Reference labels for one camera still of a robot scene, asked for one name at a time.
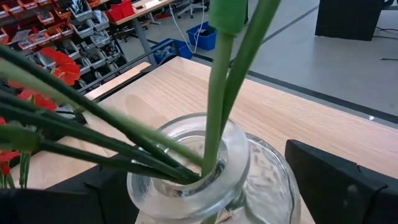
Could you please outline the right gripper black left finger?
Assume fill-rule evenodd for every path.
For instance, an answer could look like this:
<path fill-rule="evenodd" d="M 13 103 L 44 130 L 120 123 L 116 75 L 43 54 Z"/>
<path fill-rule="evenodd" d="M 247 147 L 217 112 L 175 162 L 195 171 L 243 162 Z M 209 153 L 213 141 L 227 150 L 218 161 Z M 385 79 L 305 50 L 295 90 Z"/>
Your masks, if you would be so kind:
<path fill-rule="evenodd" d="M 1 189 L 0 224 L 135 224 L 126 177 L 97 165 L 44 190 Z"/>

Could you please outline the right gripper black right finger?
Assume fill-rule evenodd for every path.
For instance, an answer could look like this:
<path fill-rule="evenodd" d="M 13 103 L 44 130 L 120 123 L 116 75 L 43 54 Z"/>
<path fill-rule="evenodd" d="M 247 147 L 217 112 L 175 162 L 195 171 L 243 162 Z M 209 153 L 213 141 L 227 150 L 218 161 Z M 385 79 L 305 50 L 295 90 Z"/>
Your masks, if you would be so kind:
<path fill-rule="evenodd" d="M 316 224 L 398 224 L 398 179 L 294 139 L 284 156 Z"/>

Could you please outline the large diamond-pattern glass vase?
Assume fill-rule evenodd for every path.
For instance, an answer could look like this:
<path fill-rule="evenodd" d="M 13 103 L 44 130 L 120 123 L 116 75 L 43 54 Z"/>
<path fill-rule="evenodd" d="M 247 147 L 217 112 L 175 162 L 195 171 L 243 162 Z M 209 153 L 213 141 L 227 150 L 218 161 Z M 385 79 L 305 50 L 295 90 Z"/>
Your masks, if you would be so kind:
<path fill-rule="evenodd" d="M 218 164 L 202 180 L 179 185 L 127 175 L 136 224 L 300 224 L 300 192 L 283 156 L 228 121 Z"/>

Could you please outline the pink artificial flower bunch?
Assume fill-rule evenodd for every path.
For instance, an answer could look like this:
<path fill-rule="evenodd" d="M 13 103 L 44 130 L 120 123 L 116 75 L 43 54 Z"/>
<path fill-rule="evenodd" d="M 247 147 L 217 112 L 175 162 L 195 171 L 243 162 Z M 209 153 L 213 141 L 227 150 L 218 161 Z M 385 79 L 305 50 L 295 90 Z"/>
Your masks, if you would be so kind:
<path fill-rule="evenodd" d="M 55 112 L 42 109 L 9 93 L 3 93 L 0 94 L 0 116 L 12 121 L 19 121 L 22 126 L 0 125 L 0 149 L 16 149 L 27 152 L 47 151 L 178 184 L 191 184 L 200 180 L 197 173 L 163 151 L 164 147 L 173 149 L 194 164 L 200 165 L 201 159 L 190 152 L 187 147 L 133 119 L 100 107 L 51 75 L 48 70 L 41 69 L 5 45 L 0 45 L 0 77 L 23 83 L 29 90 L 42 93 L 57 102 L 83 108 L 122 132 L 131 141 L 128 144 L 106 136 Z M 126 159 L 118 160 L 99 156 L 92 152 L 47 140 L 36 131 L 27 129 L 29 124 L 107 148 L 125 156 Z"/>

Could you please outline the red artificial flower bunch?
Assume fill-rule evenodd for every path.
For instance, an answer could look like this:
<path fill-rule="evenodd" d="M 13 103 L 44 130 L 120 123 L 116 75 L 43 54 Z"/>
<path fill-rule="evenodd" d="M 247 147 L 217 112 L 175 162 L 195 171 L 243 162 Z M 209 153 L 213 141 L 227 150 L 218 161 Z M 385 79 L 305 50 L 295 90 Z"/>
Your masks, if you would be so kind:
<path fill-rule="evenodd" d="M 80 123 L 56 112 L 60 104 L 78 104 L 82 96 L 72 86 L 80 68 L 68 55 L 45 47 L 41 52 L 55 62 L 47 70 L 4 45 L 0 46 L 0 77 L 20 90 L 18 95 L 0 92 L 0 188 L 14 189 L 9 165 L 20 159 L 19 187 L 27 187 L 30 158 L 35 151 L 69 154 L 73 148 L 47 137 L 53 132 L 73 136 Z"/>

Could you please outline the blue artificial flower green stem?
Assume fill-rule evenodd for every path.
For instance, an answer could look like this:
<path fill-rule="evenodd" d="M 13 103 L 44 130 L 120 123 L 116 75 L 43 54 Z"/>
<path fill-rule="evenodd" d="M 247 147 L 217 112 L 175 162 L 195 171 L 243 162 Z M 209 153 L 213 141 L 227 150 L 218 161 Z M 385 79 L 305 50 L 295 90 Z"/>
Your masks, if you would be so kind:
<path fill-rule="evenodd" d="M 234 36 L 244 27 L 248 0 L 211 0 L 209 25 L 217 31 L 215 57 L 208 84 L 205 152 L 201 175 L 208 175 L 217 163 L 221 138 L 224 89 Z"/>

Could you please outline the pink tulip bouquet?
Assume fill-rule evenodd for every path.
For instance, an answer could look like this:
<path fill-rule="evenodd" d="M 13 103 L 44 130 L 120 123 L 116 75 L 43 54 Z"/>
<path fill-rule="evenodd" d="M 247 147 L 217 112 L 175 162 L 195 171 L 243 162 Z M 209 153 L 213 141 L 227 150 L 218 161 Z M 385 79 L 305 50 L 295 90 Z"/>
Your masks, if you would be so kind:
<path fill-rule="evenodd" d="M 280 2 L 281 0 L 259 0 L 254 14 L 252 15 L 244 39 L 226 79 L 220 136 L 223 134 L 240 87 L 243 84 L 249 67 L 257 54 Z"/>

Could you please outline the black cabinet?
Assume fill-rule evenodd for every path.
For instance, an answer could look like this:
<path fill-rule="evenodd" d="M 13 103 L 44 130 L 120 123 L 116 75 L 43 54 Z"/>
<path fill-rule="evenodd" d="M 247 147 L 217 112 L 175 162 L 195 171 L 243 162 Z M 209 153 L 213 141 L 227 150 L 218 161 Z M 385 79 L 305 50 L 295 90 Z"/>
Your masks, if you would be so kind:
<path fill-rule="evenodd" d="M 371 41 L 384 0 L 320 0 L 315 35 Z"/>

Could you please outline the parts bin rack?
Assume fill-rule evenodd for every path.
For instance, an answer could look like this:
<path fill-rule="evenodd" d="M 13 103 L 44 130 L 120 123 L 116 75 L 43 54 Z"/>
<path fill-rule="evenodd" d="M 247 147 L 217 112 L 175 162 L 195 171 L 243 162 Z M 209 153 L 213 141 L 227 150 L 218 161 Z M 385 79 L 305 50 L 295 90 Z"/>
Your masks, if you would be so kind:
<path fill-rule="evenodd" d="M 46 56 L 50 47 L 80 68 L 66 79 L 88 92 L 120 75 L 127 59 L 112 33 L 105 0 L 0 0 L 0 45 L 55 72 L 59 65 Z"/>

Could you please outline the blue plastic bin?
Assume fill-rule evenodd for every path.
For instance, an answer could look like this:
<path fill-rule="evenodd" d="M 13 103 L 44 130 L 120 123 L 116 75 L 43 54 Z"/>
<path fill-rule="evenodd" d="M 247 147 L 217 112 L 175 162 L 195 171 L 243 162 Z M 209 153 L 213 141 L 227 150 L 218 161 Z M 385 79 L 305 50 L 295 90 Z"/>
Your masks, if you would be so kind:
<path fill-rule="evenodd" d="M 208 22 L 192 27 L 186 33 L 193 46 L 203 50 L 213 50 L 215 48 L 217 31 Z"/>
<path fill-rule="evenodd" d="M 160 64 L 170 55 L 176 55 L 176 47 L 178 48 L 179 56 L 186 59 L 191 59 L 193 57 L 190 48 L 185 41 L 167 38 L 151 47 L 152 50 L 157 49 L 153 53 L 157 64 Z"/>

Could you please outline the red boxes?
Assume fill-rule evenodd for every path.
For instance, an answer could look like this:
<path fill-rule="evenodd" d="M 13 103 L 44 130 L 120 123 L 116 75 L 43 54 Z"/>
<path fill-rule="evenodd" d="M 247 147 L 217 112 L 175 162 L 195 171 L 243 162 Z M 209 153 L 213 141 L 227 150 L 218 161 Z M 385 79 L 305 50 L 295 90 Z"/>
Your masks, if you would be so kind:
<path fill-rule="evenodd" d="M 114 4 L 111 3 L 109 5 L 109 9 L 105 11 L 105 14 L 111 22 L 117 22 L 134 15 L 135 11 L 131 0 L 116 0 Z"/>

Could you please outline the desk with wooden top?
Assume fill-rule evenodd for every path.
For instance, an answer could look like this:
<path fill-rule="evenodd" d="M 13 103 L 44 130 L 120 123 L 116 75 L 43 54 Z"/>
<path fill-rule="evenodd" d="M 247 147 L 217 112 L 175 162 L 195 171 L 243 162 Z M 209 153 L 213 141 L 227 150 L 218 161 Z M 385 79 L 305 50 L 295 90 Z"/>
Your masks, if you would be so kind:
<path fill-rule="evenodd" d="M 152 11 L 155 11 L 161 7 L 169 5 L 174 1 L 175 0 L 139 0 L 136 3 L 131 3 L 131 6 L 134 9 L 133 15 L 127 16 L 119 21 L 111 22 L 113 25 L 118 26 L 125 22 L 132 21 L 134 30 L 136 31 L 136 34 L 138 36 L 138 39 L 140 40 L 142 48 L 144 49 L 144 52 L 148 54 L 147 58 L 150 64 L 152 65 L 157 65 L 157 62 L 155 61 L 154 56 L 150 53 L 151 48 L 149 46 L 149 42 L 146 38 L 142 25 L 137 18 L 150 14 Z"/>

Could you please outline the office chair base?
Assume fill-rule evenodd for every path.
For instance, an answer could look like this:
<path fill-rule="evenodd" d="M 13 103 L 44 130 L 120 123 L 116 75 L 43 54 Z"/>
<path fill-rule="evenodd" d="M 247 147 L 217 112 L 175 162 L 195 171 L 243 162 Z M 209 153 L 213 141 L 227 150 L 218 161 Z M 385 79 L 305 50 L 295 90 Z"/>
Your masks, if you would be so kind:
<path fill-rule="evenodd" d="M 202 12 L 207 12 L 209 10 L 208 5 L 209 4 L 207 0 L 189 0 L 189 4 L 177 14 L 177 18 L 180 19 L 182 14 L 188 12 L 190 18 L 193 19 L 193 14 L 196 9 L 200 9 Z"/>

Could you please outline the black table edge rail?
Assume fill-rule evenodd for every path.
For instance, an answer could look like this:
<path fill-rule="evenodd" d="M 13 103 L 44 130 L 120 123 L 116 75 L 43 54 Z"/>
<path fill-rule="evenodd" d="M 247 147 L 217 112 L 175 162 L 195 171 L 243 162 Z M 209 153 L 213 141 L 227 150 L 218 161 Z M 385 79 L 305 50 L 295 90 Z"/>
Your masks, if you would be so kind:
<path fill-rule="evenodd" d="M 128 67 L 132 66 L 133 64 L 137 63 L 138 61 L 142 60 L 143 58 L 146 58 L 147 56 L 152 56 L 155 54 L 155 52 L 161 48 L 164 48 L 167 45 L 173 44 L 175 47 L 176 54 L 179 55 L 177 44 L 175 43 L 174 40 L 170 39 L 167 42 L 164 42 L 163 44 L 157 44 L 157 47 L 154 47 L 153 49 L 150 49 L 148 53 L 142 54 L 135 58 L 134 60 L 127 62 L 124 64 L 122 67 L 117 68 L 116 70 L 113 70 L 112 72 L 106 74 L 105 76 L 102 76 L 100 78 L 97 78 L 95 81 L 87 84 L 84 87 L 81 87 L 78 92 L 79 93 L 84 93 L 87 92 L 90 89 L 93 89 L 96 85 L 102 84 L 105 80 L 109 80 L 112 76 L 119 75 L 123 70 L 127 69 Z"/>

